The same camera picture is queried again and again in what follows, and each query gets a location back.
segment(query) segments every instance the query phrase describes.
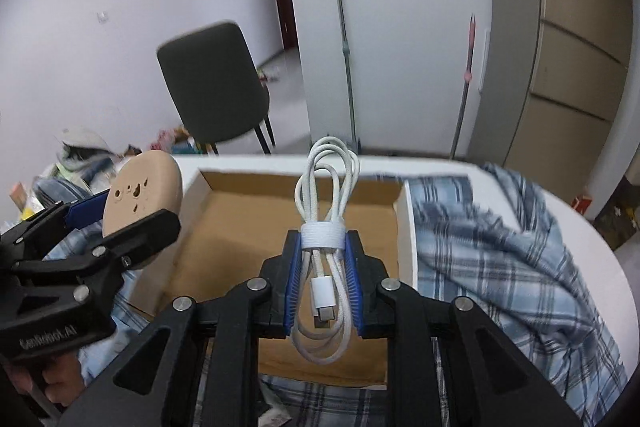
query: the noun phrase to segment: floor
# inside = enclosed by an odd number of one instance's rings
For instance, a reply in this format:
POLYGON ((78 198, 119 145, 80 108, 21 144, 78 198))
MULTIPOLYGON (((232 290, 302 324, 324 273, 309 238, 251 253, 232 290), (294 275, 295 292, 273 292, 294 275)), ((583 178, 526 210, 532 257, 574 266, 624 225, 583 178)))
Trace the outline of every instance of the floor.
MULTIPOLYGON (((309 118, 306 112, 305 88, 302 83, 300 52, 287 50, 261 68, 270 79, 267 86, 271 97, 269 120, 276 147, 274 154, 307 154, 310 149, 309 118)), ((267 142, 269 137, 262 124, 267 142)), ((260 153, 262 148, 254 132, 235 140, 217 144, 220 154, 260 153)))

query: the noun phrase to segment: cardboard box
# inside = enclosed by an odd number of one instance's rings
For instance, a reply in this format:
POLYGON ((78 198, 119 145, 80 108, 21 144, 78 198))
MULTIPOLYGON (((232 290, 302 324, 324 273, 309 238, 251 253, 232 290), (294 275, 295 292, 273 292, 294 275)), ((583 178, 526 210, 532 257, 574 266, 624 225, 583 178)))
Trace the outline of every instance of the cardboard box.
MULTIPOLYGON (((287 230, 300 228, 293 199, 297 180, 267 173, 198 172, 184 194, 180 237, 143 270, 132 305, 154 315, 177 296, 205 301, 256 277, 265 259, 282 253, 287 230)), ((318 180, 318 195, 324 216, 330 178, 318 180)), ((382 259, 390 277, 415 287, 415 232, 406 184, 360 179, 344 219, 349 230, 358 230, 365 252, 382 259)), ((303 296, 301 317, 312 325, 308 295, 303 296)), ((259 363, 262 373, 297 380, 380 384, 386 380, 386 340, 363 341, 353 331, 345 355, 320 366, 304 360, 289 339, 261 339, 259 363)))

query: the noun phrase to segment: beige round object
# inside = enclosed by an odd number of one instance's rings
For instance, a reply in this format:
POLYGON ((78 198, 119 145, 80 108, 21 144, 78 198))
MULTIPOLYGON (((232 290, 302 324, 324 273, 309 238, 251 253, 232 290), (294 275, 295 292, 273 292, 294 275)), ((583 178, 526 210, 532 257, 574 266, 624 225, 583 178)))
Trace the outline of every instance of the beige round object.
POLYGON ((166 208, 178 214, 182 176, 178 164, 163 151, 147 151, 129 160, 111 184, 104 206, 102 236, 166 208))

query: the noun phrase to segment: gray chair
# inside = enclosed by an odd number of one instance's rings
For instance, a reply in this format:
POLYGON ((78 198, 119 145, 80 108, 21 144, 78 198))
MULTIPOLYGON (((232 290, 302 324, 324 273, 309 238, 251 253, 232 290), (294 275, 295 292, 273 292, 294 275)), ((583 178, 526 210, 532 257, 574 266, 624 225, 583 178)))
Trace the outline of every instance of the gray chair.
POLYGON ((260 129, 269 122, 269 91, 255 71, 237 24, 224 22, 166 42, 158 62, 182 123, 201 144, 234 139, 255 131, 265 154, 271 151, 260 129))

